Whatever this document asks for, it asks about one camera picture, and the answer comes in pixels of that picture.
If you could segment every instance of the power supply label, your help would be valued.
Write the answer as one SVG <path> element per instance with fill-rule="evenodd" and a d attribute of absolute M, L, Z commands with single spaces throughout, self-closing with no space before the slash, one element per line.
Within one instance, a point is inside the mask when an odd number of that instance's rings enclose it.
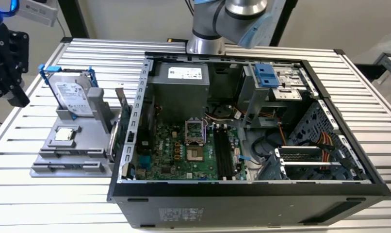
<path fill-rule="evenodd" d="M 202 221 L 204 208 L 159 208 L 162 221 Z"/>
<path fill-rule="evenodd" d="M 56 88 L 68 111 L 80 117 L 89 117 L 92 109 L 83 87 L 77 83 L 56 83 Z"/>
<path fill-rule="evenodd" d="M 170 79 L 203 79 L 202 68 L 190 67 L 170 67 L 168 69 Z"/>

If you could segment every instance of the green motherboard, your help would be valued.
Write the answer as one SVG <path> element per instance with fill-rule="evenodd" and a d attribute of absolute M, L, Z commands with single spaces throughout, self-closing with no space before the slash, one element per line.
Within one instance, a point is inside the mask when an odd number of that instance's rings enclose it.
<path fill-rule="evenodd" d="M 246 180 L 244 162 L 239 161 L 240 153 L 238 131 L 227 130 L 228 145 L 235 180 Z M 158 125 L 155 133 L 151 161 L 146 169 L 139 167 L 139 180 L 219 180 L 218 160 L 215 150 L 214 128 L 206 128 L 206 143 L 203 146 L 186 145 L 186 126 Z"/>

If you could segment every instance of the gray 3d-printed holder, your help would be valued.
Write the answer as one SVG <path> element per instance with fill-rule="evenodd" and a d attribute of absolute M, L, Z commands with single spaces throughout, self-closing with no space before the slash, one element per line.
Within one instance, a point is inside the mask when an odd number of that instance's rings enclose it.
<path fill-rule="evenodd" d="M 87 94 L 93 117 L 72 118 L 68 110 L 56 109 L 57 119 L 32 165 L 32 177 L 109 177 L 107 148 L 119 110 L 103 101 L 104 90 L 92 87 Z M 68 140 L 56 140 L 59 129 L 72 130 Z"/>

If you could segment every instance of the motherboard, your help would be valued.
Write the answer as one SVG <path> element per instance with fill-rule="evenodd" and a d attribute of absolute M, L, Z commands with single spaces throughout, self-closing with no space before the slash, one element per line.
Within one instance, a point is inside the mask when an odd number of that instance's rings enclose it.
<path fill-rule="evenodd" d="M 186 125 L 159 124 L 152 154 L 139 157 L 136 178 L 246 180 L 244 162 L 238 155 L 240 141 L 235 128 L 196 125 L 196 121 L 187 121 Z"/>

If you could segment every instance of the slotted aluminum surface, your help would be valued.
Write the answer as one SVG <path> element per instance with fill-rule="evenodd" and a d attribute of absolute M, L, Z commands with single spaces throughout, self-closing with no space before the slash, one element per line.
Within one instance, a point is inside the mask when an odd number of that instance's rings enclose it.
<path fill-rule="evenodd" d="M 105 101 L 116 106 L 116 87 L 124 88 L 128 102 L 134 102 L 144 51 L 183 53 L 184 44 L 73 39 L 59 45 L 47 65 L 81 69 L 93 66 L 99 85 L 105 89 Z M 227 45 L 227 55 L 310 61 L 391 189 L 391 107 L 348 58 L 332 50 L 268 47 L 246 50 L 234 45 Z M 109 178 L 29 177 L 29 167 L 56 118 L 56 101 L 39 77 L 27 93 L 31 105 L 15 108 L 0 127 L 0 232 L 139 232 L 131 229 L 117 205 L 107 203 Z M 328 227 L 164 230 L 391 233 L 391 199 Z"/>

